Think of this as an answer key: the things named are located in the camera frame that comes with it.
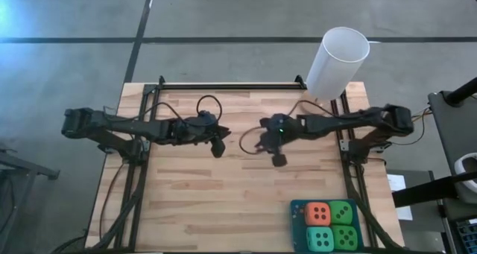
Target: gray floor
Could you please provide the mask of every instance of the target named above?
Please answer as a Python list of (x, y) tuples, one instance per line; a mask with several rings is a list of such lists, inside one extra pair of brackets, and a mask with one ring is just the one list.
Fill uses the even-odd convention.
[[(145, 0), (0, 0), (1, 37), (134, 37)], [(145, 36), (475, 36), (475, 0), (154, 0)], [(317, 44), (142, 45), (133, 82), (290, 81), (306, 75)], [(49, 253), (88, 226), (104, 154), (60, 135), (64, 109), (114, 107), (132, 44), (0, 44), (0, 141), (17, 156), (61, 170), (38, 178), (12, 253)], [(372, 105), (412, 110), (426, 96), (475, 77), (477, 43), (382, 43), (355, 80)], [(417, 137), (420, 127), (412, 137)], [(385, 153), (395, 169), (449, 173), (433, 119), (423, 140)], [(440, 250), (435, 235), (412, 248)]]

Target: wooden table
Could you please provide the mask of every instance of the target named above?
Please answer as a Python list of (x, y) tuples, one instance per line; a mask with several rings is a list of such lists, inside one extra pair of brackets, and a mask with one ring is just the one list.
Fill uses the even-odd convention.
[[(118, 115), (138, 114), (143, 86), (143, 83), (124, 85)], [(275, 168), (268, 154), (243, 153), (239, 137), (257, 126), (260, 118), (287, 113), (303, 90), (162, 90), (159, 100), (168, 102), (187, 117), (196, 115), (197, 100), (205, 94), (215, 95), (223, 105), (220, 125), (232, 131), (224, 140), (227, 149), (220, 159), (215, 159), (210, 145), (151, 146), (136, 251), (293, 251), (288, 221), (290, 200), (347, 197), (335, 134), (286, 145), (283, 152), (288, 164)], [(351, 111), (369, 107), (362, 82), (350, 83), (347, 97)], [(211, 99), (204, 100), (201, 107), (218, 113)], [(174, 117), (166, 107), (159, 108), (158, 119)], [(361, 137), (369, 131), (369, 128), (357, 129), (356, 135)], [(245, 138), (244, 146), (252, 150), (258, 135), (258, 131), (251, 133)], [(101, 208), (120, 164), (118, 155), (107, 157), (87, 247), (98, 242)], [(120, 210), (126, 177), (126, 168), (123, 169), (105, 210), (103, 232)], [(372, 212), (386, 232), (403, 245), (383, 163), (370, 160), (365, 165), (364, 178)], [(364, 218), (362, 215), (360, 218), (366, 237)]]

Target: white cylinder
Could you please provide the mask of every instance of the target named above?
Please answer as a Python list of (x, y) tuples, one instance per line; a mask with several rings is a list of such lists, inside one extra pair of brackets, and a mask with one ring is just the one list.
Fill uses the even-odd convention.
[(369, 53), (370, 44), (358, 31), (327, 31), (306, 78), (309, 93), (320, 101), (339, 98)]

